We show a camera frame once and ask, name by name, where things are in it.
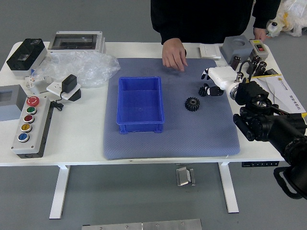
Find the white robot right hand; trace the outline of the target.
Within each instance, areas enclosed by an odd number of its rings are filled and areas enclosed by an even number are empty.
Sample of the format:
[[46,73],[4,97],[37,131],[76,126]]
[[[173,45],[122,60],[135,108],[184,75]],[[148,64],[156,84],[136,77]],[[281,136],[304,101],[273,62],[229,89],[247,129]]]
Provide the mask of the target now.
[[243,73],[236,72],[231,66],[206,68],[202,79],[213,80],[215,86],[209,87],[207,83],[199,90],[201,96],[221,96],[224,91],[234,100],[239,83],[242,82]]

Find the person's right hand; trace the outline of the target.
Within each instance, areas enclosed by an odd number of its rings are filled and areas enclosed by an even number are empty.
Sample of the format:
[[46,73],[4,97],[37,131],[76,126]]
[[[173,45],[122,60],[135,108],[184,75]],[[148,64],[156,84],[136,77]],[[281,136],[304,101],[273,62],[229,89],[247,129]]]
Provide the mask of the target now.
[[163,43],[162,61],[165,67],[184,72],[188,66],[186,50],[179,38],[171,38]]

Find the person's left hand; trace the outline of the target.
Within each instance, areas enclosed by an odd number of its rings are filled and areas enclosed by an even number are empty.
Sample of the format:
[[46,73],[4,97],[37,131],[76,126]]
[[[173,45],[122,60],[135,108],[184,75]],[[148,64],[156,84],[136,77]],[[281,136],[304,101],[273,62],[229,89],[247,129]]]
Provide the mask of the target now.
[[263,28],[253,28],[253,34],[255,40],[261,40],[262,42],[266,40],[266,30]]

